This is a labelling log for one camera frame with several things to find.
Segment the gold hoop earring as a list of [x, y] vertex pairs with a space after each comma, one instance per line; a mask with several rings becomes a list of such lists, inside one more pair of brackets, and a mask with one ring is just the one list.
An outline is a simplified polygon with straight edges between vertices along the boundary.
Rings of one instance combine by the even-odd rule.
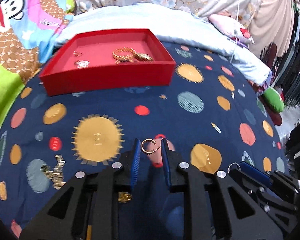
[[155, 139], [145, 139], [141, 142], [141, 150], [146, 155], [153, 155], [159, 150], [161, 146]]

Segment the gold wristwatch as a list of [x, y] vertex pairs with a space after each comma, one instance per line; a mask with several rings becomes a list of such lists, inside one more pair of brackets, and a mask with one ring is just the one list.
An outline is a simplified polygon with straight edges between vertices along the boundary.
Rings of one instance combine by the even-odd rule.
[[133, 53], [133, 57], [139, 61], [153, 61], [153, 58], [150, 57], [148, 54], [145, 53]]

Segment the red jewelry tray box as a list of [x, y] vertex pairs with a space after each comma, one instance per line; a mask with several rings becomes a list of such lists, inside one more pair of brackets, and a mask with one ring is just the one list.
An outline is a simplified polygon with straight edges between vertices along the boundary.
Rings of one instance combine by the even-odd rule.
[[[76, 57], [74, 51], [83, 55]], [[133, 53], [153, 61], [139, 61]], [[110, 29], [75, 35], [39, 74], [49, 96], [97, 89], [168, 86], [176, 62], [149, 29]]]

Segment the navy planet pattern bedsheet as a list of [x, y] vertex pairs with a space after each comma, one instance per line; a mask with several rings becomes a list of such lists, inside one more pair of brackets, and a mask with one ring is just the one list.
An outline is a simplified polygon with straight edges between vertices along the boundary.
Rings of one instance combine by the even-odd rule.
[[[198, 167], [226, 171], [241, 161], [259, 170], [287, 172], [269, 113], [244, 76], [224, 57], [165, 43], [177, 64], [164, 87], [130, 87], [48, 96], [39, 77], [25, 87], [0, 131], [0, 219], [22, 228], [56, 193], [41, 171], [65, 161], [64, 180], [100, 172], [133, 147], [134, 140], [166, 138], [170, 149]], [[122, 129], [121, 149], [96, 164], [83, 160], [74, 137], [89, 116], [106, 115]]]

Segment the green plush toy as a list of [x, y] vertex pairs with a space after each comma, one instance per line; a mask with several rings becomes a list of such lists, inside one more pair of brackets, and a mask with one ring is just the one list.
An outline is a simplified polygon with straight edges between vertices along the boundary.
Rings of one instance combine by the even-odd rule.
[[278, 93], [277, 90], [275, 90], [272, 87], [269, 87], [262, 95], [262, 98], [268, 105], [272, 111], [276, 113], [281, 113], [285, 109], [285, 104]]

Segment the pink cartoon pillow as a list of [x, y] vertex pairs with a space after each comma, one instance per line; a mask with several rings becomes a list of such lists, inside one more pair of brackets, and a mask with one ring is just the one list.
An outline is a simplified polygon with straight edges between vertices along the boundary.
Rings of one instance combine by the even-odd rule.
[[243, 44], [254, 44], [254, 39], [249, 31], [240, 24], [237, 20], [224, 15], [212, 14], [208, 20], [213, 26], [218, 29], [223, 35], [228, 38], [239, 41]]

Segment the beige curtain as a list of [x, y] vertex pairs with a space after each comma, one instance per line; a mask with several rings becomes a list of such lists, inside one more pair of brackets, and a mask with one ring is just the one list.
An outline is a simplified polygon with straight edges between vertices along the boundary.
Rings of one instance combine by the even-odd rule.
[[249, 50], [260, 57], [271, 42], [277, 46], [277, 57], [281, 57], [289, 48], [294, 27], [294, 8], [300, 9], [299, 0], [262, 0], [251, 24], [250, 33], [254, 44]]

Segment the light blue pillow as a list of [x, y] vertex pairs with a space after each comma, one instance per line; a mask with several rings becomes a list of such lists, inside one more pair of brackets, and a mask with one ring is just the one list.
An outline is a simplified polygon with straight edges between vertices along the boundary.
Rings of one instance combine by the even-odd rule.
[[75, 35], [108, 29], [149, 29], [160, 41], [210, 50], [231, 61], [246, 79], [270, 84], [272, 72], [258, 57], [235, 44], [211, 23], [182, 10], [152, 3], [108, 6], [74, 16], [56, 38], [60, 47]]

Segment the colourful monkey cartoon quilt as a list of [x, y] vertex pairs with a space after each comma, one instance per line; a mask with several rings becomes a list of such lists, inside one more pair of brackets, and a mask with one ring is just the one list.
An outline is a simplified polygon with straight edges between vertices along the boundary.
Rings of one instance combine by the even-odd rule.
[[25, 84], [52, 55], [73, 8], [74, 0], [1, 1], [0, 130]]

